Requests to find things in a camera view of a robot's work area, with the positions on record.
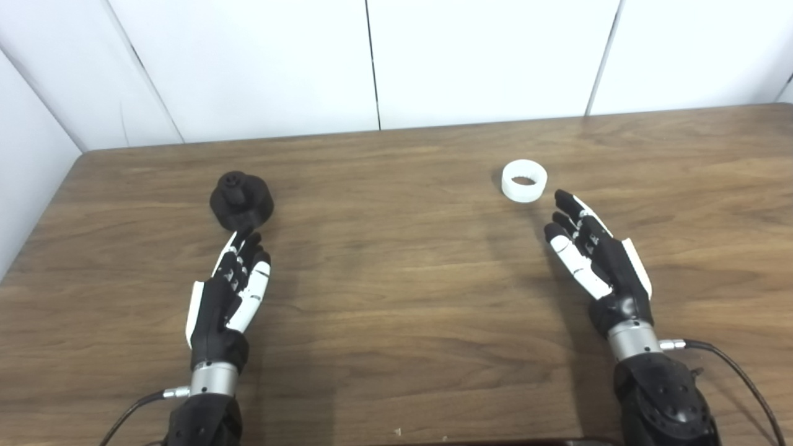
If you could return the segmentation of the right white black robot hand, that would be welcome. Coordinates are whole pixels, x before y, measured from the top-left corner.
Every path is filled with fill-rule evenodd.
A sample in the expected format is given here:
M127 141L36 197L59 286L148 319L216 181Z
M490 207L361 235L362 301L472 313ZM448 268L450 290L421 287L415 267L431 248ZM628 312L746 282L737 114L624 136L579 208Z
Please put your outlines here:
M589 318L617 362L662 352L654 332L652 284L631 239L620 240L583 200L556 190L544 228L551 251L591 297Z

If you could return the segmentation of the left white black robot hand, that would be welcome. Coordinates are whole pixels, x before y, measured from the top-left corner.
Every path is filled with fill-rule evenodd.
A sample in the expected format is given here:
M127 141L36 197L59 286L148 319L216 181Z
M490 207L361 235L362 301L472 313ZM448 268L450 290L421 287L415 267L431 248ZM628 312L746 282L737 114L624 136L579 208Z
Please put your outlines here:
M249 358L245 333L260 310L270 274L260 234L244 229L230 236L210 277L193 283L186 321L190 397L235 398Z

